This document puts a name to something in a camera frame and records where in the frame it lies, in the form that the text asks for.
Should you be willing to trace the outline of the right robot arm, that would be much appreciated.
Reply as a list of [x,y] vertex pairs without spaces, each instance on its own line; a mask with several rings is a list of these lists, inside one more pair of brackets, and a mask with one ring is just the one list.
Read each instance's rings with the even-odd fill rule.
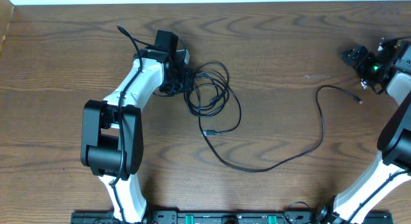
[[363,88],[380,86],[398,109],[381,131],[377,154],[363,174],[334,196],[311,223],[393,223],[387,212],[372,209],[396,187],[410,181],[410,37],[382,39],[376,53],[357,45],[342,52]]

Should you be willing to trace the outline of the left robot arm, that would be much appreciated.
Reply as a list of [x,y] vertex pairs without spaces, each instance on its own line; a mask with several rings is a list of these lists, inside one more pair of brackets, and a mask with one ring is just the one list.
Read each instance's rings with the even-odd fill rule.
[[179,37],[158,30],[153,44],[137,48],[130,72],[103,100],[83,108],[81,163],[107,188],[120,223],[142,223],[147,201],[137,171],[143,159],[142,111],[155,91],[172,97],[188,91],[193,72]]

